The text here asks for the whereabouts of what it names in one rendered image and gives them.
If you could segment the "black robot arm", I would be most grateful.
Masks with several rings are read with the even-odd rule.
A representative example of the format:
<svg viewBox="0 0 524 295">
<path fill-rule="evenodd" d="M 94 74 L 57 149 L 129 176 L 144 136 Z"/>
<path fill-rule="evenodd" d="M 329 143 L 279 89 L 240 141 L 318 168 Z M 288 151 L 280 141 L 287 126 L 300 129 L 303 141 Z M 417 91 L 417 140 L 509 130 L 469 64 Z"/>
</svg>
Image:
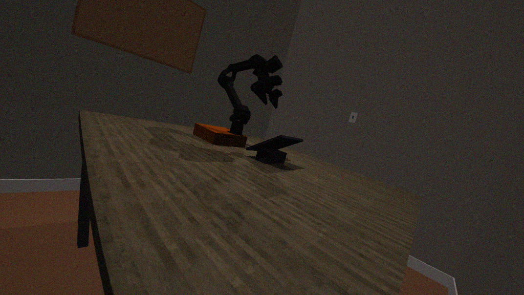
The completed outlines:
<svg viewBox="0 0 524 295">
<path fill-rule="evenodd" d="M 228 68 L 221 72 L 218 77 L 218 83 L 225 89 L 234 108 L 233 114 L 229 117 L 229 121 L 232 121 L 231 128 L 230 131 L 227 132 L 235 135 L 242 135 L 243 124 L 246 125 L 251 116 L 248 107 L 241 104 L 239 97 L 233 88 L 236 73 L 248 69 L 254 69 L 252 74 L 257 75 L 257 77 L 266 75 L 266 85 L 271 84 L 273 86 L 278 86 L 282 84 L 281 77 L 279 75 L 267 77 L 267 75 L 269 75 L 268 73 L 275 73 L 282 67 L 283 65 L 276 55 L 267 61 L 260 55 L 256 54 L 243 62 L 230 64 Z M 232 71 L 232 76 L 228 77 L 226 74 L 230 71 Z"/>
</svg>

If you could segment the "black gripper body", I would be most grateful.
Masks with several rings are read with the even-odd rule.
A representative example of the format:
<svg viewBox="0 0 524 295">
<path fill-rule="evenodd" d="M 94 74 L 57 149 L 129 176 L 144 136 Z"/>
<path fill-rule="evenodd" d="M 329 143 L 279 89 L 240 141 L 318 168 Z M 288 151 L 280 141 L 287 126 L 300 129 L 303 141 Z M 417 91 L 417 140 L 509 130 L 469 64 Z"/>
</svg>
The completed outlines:
<svg viewBox="0 0 524 295">
<path fill-rule="evenodd" d="M 261 75 L 260 77 L 258 77 L 258 81 L 256 81 L 255 83 L 253 83 L 250 88 L 251 88 L 251 91 L 256 91 L 258 88 L 262 87 L 262 86 L 266 86 L 267 87 L 267 91 L 266 93 L 269 94 L 269 98 L 275 96 L 276 94 L 281 94 L 281 96 L 283 95 L 282 91 L 278 90 L 278 89 L 275 89 L 272 91 L 272 89 L 274 88 L 273 85 L 271 84 L 268 84 L 266 85 L 266 75 Z"/>
</svg>

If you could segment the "dark grey switch panel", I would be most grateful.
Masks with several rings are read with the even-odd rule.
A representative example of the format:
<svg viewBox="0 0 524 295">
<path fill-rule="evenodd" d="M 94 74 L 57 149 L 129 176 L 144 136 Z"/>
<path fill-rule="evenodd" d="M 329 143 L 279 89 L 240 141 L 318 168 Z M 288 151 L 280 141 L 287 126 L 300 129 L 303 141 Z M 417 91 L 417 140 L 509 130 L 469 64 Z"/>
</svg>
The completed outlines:
<svg viewBox="0 0 524 295">
<path fill-rule="evenodd" d="M 255 144 L 246 150 L 257 151 L 255 160 L 264 164 L 281 164 L 285 162 L 287 153 L 278 149 L 303 142 L 303 139 L 280 135 Z"/>
</svg>

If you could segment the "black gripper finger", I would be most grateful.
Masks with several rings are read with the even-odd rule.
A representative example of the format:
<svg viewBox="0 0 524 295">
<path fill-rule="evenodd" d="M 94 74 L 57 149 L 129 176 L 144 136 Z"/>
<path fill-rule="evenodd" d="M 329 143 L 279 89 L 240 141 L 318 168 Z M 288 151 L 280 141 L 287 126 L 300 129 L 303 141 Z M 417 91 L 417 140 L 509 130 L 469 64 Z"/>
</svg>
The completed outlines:
<svg viewBox="0 0 524 295">
<path fill-rule="evenodd" d="M 275 108 L 278 107 L 278 98 L 281 96 L 281 94 L 276 94 L 275 96 L 269 98 L 270 102 L 273 104 Z"/>
<path fill-rule="evenodd" d="M 267 91 L 267 87 L 266 86 L 262 86 L 262 87 L 258 88 L 256 91 L 254 91 L 254 93 L 258 96 L 258 98 L 261 99 L 261 101 L 265 105 L 267 105 L 266 91 Z"/>
</svg>

